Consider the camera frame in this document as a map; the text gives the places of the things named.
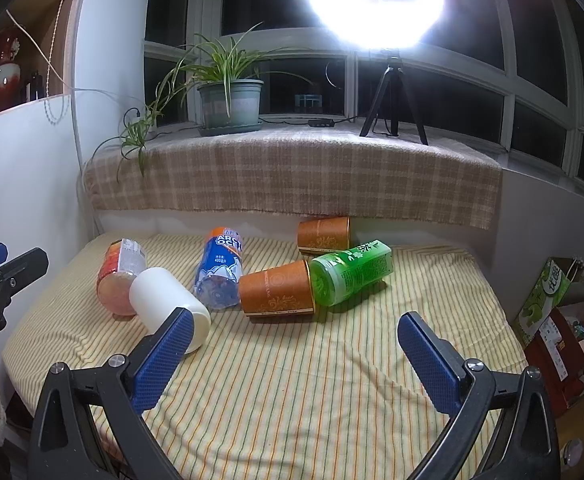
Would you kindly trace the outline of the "white plastic cup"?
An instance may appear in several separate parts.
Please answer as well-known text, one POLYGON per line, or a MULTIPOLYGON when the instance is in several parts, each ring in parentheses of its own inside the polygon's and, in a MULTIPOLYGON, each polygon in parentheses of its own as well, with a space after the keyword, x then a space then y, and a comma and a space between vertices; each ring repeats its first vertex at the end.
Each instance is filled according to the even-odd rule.
POLYGON ((208 309, 167 269, 148 268, 141 272, 130 286, 129 301, 150 334, 161 327, 173 310, 189 310, 193 315, 194 334, 186 354, 199 350, 211 330, 208 309))

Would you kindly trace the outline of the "green labelled bottle cup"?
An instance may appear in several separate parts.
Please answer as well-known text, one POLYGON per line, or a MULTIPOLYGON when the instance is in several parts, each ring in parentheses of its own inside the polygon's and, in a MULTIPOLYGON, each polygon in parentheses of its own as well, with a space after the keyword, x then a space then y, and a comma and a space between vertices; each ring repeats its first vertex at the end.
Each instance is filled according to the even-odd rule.
POLYGON ((333 307, 393 271, 392 248, 380 240, 330 252, 309 261, 313 299, 321 307, 333 307))

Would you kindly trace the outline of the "near orange paper cup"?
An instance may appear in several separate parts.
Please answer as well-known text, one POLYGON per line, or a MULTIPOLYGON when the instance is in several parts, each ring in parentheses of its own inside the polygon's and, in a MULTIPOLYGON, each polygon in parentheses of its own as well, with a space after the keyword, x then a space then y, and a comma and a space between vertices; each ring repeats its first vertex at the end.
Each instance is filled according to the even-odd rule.
POLYGON ((251 318, 316 312, 305 260, 242 276, 239 297, 242 311, 251 318))

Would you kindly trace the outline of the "orange paper cup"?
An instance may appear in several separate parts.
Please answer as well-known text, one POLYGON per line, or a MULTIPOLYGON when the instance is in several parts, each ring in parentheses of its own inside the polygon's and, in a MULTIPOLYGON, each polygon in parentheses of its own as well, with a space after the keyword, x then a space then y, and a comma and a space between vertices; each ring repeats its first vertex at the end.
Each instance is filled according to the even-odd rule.
POLYGON ((320 218, 301 222, 297 246, 304 254, 323 255, 350 248, 350 218, 320 218))
POLYGON ((316 312, 305 260, 242 276, 239 297, 242 311, 251 318, 316 312))

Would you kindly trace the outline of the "far orange paper cup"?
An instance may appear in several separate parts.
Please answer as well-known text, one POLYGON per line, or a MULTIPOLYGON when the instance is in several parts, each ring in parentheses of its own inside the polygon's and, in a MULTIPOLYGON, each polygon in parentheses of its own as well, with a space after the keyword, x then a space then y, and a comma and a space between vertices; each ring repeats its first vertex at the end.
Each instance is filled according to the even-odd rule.
POLYGON ((297 246, 304 254, 323 255, 350 248, 350 218, 320 218, 301 222, 297 246))

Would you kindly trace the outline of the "red cardboard box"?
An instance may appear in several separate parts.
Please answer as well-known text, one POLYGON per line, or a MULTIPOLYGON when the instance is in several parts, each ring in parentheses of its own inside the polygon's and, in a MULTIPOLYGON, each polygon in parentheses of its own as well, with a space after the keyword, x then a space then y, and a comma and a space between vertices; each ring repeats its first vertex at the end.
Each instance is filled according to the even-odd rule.
POLYGON ((584 396, 584 301, 554 308, 524 353, 542 372, 552 414, 561 417, 584 396))

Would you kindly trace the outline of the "green white carton box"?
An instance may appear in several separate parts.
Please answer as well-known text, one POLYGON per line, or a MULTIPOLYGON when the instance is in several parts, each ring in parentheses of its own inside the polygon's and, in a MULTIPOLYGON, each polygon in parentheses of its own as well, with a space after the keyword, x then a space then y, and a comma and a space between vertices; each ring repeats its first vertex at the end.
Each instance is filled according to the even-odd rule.
POLYGON ((525 349, 534 339, 540 325, 557 307, 584 269, 577 258, 548 258, 538 278, 511 323, 516 338, 525 349))

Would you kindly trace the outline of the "red white ceramic vase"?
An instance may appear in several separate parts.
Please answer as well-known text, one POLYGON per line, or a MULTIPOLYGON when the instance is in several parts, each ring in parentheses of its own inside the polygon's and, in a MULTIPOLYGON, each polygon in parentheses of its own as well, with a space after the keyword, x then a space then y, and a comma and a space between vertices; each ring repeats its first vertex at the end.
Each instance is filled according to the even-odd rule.
POLYGON ((19 96, 20 70, 16 56, 20 50, 19 32, 16 27, 0 31, 0 112, 16 104, 19 96))

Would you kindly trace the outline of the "potted spider plant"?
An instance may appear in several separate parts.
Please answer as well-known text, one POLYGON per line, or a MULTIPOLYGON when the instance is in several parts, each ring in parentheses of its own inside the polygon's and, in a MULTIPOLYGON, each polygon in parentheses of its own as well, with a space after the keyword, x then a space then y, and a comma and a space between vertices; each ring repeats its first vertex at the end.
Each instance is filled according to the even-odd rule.
POLYGON ((122 118, 124 128, 118 136, 110 138, 119 142, 120 159, 134 159, 139 170, 147 171, 147 143, 150 135, 164 116, 165 108, 174 100, 184 101, 195 90, 211 92, 211 103, 219 103, 220 110, 213 117, 203 120, 203 128, 228 128, 235 132, 249 125, 244 113, 239 110, 239 99, 249 86, 261 87, 258 65, 285 52, 286 47, 269 50, 246 49, 244 40, 254 29, 250 28, 237 38, 222 41, 204 35, 195 44, 185 46, 185 54, 155 87, 154 99, 142 108, 135 109, 135 118, 122 118))

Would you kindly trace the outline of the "brown plaid sill cloth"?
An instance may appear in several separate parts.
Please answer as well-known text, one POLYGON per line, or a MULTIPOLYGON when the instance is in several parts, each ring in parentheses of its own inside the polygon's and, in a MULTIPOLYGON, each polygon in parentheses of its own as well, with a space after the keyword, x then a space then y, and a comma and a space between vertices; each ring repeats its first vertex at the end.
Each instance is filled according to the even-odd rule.
POLYGON ((165 136, 84 170, 96 210, 246 211, 412 220, 487 230, 501 168, 452 139, 292 127, 165 136))

